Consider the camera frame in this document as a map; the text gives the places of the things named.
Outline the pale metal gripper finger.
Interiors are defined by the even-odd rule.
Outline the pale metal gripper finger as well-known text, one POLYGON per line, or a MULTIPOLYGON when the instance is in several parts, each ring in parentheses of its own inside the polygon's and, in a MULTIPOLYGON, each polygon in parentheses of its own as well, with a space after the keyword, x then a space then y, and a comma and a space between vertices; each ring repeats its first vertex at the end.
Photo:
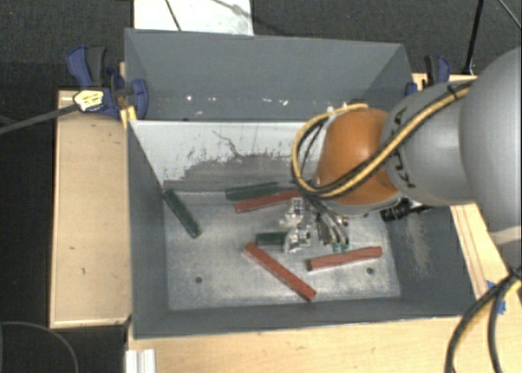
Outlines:
POLYGON ((312 245, 312 236, 307 229, 290 229, 283 242, 283 251, 286 254, 308 249, 312 245))
POLYGON ((292 198, 285 214, 280 219, 282 228, 297 227, 302 221, 305 213, 305 205, 302 198, 292 198))

